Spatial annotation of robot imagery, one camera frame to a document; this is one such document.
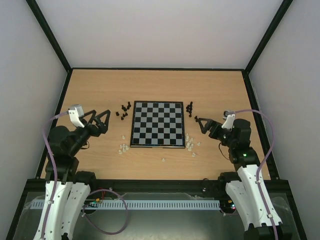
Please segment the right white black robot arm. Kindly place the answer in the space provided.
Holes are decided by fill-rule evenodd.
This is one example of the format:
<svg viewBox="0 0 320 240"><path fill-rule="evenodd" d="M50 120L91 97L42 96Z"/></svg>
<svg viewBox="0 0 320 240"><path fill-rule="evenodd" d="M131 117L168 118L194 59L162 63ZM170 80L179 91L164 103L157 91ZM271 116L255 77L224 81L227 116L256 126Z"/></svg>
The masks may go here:
<svg viewBox="0 0 320 240"><path fill-rule="evenodd" d="M203 134L228 147L228 158L234 172L219 176L218 191L229 196L244 226L246 240L290 240L293 233L283 224L267 191L262 164L251 144L251 123L233 115L219 123L209 118L199 118Z"/></svg>

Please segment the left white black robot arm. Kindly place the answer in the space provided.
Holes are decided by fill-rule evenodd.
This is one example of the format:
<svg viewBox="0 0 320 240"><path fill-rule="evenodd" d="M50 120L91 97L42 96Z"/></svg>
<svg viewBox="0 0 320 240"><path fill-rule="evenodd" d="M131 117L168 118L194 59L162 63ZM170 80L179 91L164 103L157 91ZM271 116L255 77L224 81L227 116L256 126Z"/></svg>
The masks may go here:
<svg viewBox="0 0 320 240"><path fill-rule="evenodd" d="M84 112L81 105L53 116L49 121L69 116L75 130L55 126L43 133L48 151L45 167L45 197L36 240L71 240L76 222L90 191L95 188L94 172L78 171L76 154L88 143L90 137L99 137L108 131L110 110L98 114L95 110Z"/></svg>

